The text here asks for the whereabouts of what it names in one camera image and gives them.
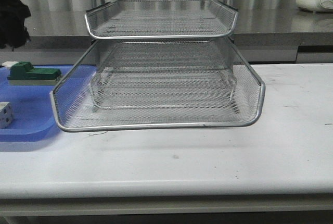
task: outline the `white table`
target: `white table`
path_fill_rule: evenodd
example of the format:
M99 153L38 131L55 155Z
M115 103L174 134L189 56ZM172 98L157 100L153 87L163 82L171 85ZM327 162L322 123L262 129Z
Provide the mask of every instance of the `white table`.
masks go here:
M333 209L333 64L253 67L249 127L0 143L0 216Z

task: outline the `blue plastic tray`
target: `blue plastic tray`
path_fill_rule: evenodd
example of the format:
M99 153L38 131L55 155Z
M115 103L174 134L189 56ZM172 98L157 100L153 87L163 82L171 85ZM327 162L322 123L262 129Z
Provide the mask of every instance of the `blue plastic tray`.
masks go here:
M72 66L35 66L57 68L64 76ZM0 102L11 102L13 122L0 129L0 142L38 141L55 124L49 93L53 86L9 85L9 70L0 68Z

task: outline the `white dice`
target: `white dice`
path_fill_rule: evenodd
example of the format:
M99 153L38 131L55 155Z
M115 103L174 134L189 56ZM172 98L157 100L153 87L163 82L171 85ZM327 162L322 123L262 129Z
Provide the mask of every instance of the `white dice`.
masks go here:
M13 120L10 102L0 102L0 129L7 127Z

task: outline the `metal mesh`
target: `metal mesh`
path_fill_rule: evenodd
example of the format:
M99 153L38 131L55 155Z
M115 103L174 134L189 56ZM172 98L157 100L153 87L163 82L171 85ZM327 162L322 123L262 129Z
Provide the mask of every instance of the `metal mesh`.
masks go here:
M224 36L237 12L215 0L118 0L86 14L99 39Z
M67 131L243 126L259 116L262 86L226 39L102 41L53 101Z

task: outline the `green plastic piece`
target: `green plastic piece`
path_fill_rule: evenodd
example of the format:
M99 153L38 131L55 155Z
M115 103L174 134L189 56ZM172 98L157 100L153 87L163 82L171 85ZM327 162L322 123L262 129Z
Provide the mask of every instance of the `green plastic piece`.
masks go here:
M61 76L60 69L34 68L28 61L21 61L10 69L8 80L56 80Z

